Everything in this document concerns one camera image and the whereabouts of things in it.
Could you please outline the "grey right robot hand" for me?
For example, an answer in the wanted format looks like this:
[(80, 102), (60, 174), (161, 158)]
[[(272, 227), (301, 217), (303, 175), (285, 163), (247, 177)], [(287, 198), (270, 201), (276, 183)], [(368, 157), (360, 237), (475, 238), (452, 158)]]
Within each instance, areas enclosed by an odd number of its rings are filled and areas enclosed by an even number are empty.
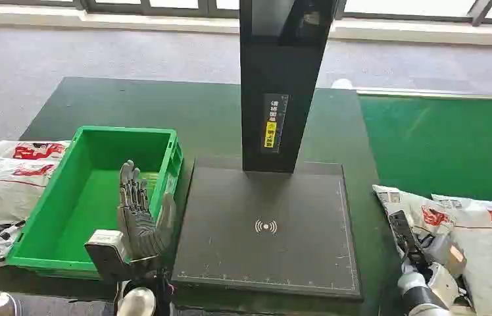
[(424, 246), (426, 253), (434, 262), (444, 266), (454, 277), (460, 277), (467, 263), (464, 250), (459, 246), (453, 237), (453, 233), (434, 236), (433, 240)]

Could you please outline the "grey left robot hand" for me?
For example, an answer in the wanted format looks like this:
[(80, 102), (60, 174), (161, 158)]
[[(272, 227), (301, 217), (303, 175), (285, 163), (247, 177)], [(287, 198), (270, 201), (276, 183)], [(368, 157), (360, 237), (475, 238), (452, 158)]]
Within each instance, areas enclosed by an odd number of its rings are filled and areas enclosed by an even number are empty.
[(132, 160), (119, 172), (117, 221), (122, 243), (131, 259), (162, 255), (170, 248), (176, 228), (177, 206), (170, 192), (160, 199), (156, 217), (150, 212), (147, 181), (140, 179), (140, 169)]

